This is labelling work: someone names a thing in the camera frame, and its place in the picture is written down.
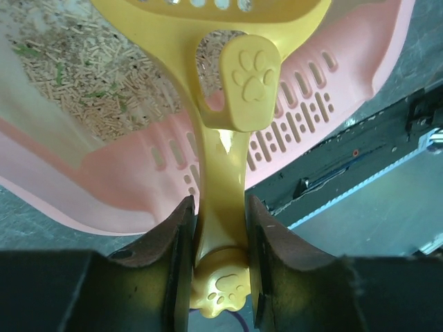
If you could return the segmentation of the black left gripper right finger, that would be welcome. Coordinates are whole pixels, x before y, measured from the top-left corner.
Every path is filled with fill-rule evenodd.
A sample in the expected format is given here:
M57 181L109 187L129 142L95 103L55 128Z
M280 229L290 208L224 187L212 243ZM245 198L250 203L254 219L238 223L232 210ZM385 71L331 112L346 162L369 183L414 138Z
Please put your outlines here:
M346 261L277 221L256 196L246 200L254 325L260 331L366 331Z

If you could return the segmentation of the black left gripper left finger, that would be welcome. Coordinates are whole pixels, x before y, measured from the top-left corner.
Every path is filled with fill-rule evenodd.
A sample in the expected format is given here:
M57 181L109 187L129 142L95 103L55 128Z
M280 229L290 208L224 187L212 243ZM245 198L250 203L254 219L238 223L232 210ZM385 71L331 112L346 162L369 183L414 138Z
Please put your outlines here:
M108 257L88 256L61 331L187 331L195 201Z

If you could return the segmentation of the pink litter box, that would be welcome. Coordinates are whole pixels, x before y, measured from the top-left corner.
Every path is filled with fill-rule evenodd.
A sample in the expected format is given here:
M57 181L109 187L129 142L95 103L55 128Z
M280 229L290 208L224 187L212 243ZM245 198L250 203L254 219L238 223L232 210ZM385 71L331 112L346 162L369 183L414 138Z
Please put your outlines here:
M283 64L271 125L251 137L246 186L277 174L373 98L391 74L413 1L335 1L325 25ZM1 184L62 225L147 232L198 195L186 112L104 144L30 85L1 40Z

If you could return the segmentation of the yellow litter scoop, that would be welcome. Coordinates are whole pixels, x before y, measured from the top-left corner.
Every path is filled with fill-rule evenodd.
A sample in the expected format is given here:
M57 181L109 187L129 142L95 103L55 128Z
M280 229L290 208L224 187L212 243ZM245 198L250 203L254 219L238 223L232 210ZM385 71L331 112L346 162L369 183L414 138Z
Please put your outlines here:
M199 211L190 307L204 317L238 311L251 292L245 177L253 132L273 121L283 61L317 29L328 1L95 1L94 7L171 80L188 110L199 159ZM219 56L224 103L206 102L197 70L201 40L238 36Z

